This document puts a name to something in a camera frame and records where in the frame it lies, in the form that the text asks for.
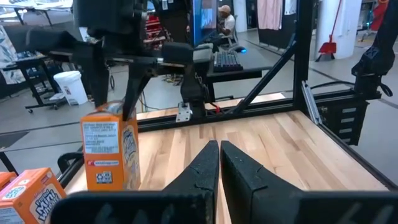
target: cereal box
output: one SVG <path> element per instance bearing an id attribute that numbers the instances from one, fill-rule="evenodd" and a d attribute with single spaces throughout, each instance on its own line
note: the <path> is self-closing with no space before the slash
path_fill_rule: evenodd
<path id="1" fill-rule="evenodd" d="M 88 190 L 135 190 L 140 184 L 136 112 L 122 118 L 122 101 L 80 120 Z"/>
<path id="2" fill-rule="evenodd" d="M 50 168 L 25 170 L 0 192 L 0 223 L 48 223 L 65 196 Z"/>
<path id="3" fill-rule="evenodd" d="M 0 172 L 0 190 L 7 187 L 16 177 L 17 175 L 14 172 Z"/>

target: chair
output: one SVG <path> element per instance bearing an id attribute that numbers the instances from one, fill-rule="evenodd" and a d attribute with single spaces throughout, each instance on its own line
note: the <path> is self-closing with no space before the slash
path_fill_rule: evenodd
<path id="1" fill-rule="evenodd" d="M 235 23 L 236 23 L 236 19 L 238 18 L 238 15 L 234 15 L 234 18 L 235 18 Z M 223 44 L 220 46 L 223 50 L 227 50 L 230 52 L 239 47 L 238 35 L 236 33 L 236 26 L 234 26 L 234 30 L 232 31 L 232 36 L 229 35 L 229 36 L 226 36 L 223 38 L 228 38 L 228 44 Z"/>

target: keyboard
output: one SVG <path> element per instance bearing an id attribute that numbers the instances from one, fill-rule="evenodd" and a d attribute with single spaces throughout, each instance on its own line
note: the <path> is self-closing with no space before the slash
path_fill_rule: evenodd
<path id="1" fill-rule="evenodd" d="M 214 54 L 214 72 L 234 72 L 241 70 L 243 70 L 243 67 L 239 64 L 238 53 L 216 52 Z"/>

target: person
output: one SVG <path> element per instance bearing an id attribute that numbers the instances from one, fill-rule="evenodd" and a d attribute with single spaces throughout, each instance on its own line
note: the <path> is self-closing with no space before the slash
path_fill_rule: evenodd
<path id="1" fill-rule="evenodd" d="M 228 44 L 228 38 L 232 37 L 235 29 L 235 18 L 231 15 L 231 8 L 227 5 L 218 8 L 220 17 L 224 19 L 224 26 L 217 24 L 219 35 L 210 42 L 213 43 L 213 53 L 218 51 L 218 47 Z"/>

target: broom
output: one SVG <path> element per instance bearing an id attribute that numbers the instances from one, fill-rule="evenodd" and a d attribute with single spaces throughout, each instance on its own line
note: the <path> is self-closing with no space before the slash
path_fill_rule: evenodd
<path id="1" fill-rule="evenodd" d="M 321 54 L 315 60 L 316 62 L 319 62 L 322 55 L 325 55 L 325 54 L 330 54 L 331 59 L 332 60 L 335 59 L 335 56 L 333 54 L 336 53 L 337 46 L 336 46 L 336 42 L 333 42 L 332 40 L 333 40 L 333 33 L 335 32 L 336 21 L 337 21 L 337 17 L 338 17 L 338 11 L 340 10 L 340 5 L 341 5 L 341 0 L 338 3 L 337 13 L 336 13 L 336 17 L 335 17 L 335 23 L 333 24 L 333 29 L 331 30 L 331 34 L 329 35 L 329 42 L 325 42 L 322 44 L 321 48 L 319 49 L 319 53 L 321 53 Z"/>

